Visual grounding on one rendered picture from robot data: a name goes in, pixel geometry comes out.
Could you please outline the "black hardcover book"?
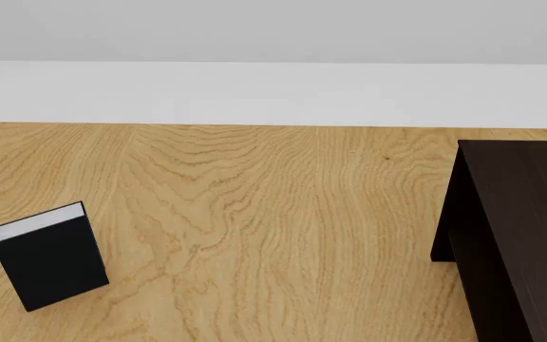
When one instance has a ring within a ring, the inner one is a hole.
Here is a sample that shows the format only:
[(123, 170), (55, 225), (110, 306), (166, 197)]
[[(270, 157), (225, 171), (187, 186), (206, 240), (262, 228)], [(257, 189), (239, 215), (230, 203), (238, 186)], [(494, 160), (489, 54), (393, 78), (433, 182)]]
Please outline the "black hardcover book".
[(81, 201), (0, 224), (0, 264), (29, 313), (109, 284)]

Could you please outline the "dark brown wooden table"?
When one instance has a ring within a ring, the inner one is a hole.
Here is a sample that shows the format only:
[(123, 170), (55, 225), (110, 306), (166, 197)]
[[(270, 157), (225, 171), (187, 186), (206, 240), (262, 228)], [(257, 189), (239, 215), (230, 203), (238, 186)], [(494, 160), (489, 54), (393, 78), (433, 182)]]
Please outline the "dark brown wooden table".
[(459, 141), (430, 258), (457, 265), (479, 342), (547, 342), (547, 142)]

